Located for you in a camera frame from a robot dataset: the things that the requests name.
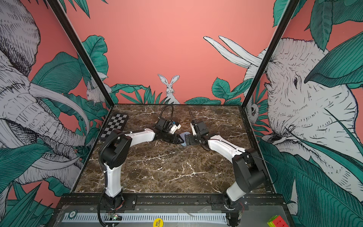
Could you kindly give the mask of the light blue small alarm clock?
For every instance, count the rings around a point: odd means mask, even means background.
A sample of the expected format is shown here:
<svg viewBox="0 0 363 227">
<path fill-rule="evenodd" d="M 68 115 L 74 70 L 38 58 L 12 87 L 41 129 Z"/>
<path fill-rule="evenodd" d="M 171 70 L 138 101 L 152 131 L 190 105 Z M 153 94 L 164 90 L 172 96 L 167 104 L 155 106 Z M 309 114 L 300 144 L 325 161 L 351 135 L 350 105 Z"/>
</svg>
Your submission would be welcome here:
<svg viewBox="0 0 363 227">
<path fill-rule="evenodd" d="M 187 131 L 187 132 L 183 132 L 180 134 L 181 138 L 183 139 L 183 143 L 181 145 L 184 147 L 187 146 L 186 139 L 185 139 L 186 135 L 190 135 L 190 133 Z"/>
</svg>

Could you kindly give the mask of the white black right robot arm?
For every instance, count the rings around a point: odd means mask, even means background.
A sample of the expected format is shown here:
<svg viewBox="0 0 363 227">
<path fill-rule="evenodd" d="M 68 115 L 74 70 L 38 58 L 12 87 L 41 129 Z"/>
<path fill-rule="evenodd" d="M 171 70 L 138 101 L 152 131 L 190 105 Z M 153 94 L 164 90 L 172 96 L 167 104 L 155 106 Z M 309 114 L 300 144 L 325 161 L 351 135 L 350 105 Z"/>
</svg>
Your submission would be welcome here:
<svg viewBox="0 0 363 227">
<path fill-rule="evenodd" d="M 203 121 L 191 122 L 192 134 L 185 135 L 187 146 L 201 145 L 219 153 L 232 163 L 235 182 L 224 194 L 224 206 L 230 211 L 241 208 L 243 197 L 268 179 L 263 159 L 254 148 L 241 148 L 220 135 L 211 133 Z"/>
</svg>

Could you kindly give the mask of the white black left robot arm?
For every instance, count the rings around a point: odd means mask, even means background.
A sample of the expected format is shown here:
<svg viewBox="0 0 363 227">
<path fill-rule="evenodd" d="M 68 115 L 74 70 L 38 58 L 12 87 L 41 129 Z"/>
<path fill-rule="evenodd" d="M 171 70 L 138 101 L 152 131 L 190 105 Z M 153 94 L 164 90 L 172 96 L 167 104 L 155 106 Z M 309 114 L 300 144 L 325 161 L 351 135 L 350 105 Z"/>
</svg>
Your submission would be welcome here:
<svg viewBox="0 0 363 227">
<path fill-rule="evenodd" d="M 107 206 L 113 210 L 123 206 L 121 169 L 130 147 L 157 140 L 182 144 L 184 143 L 183 138 L 176 133 L 180 128 L 180 123 L 159 117 L 156 125 L 151 128 L 138 131 L 113 130 L 99 152 L 98 161 L 105 175 L 105 188 L 101 201 L 106 202 Z"/>
</svg>

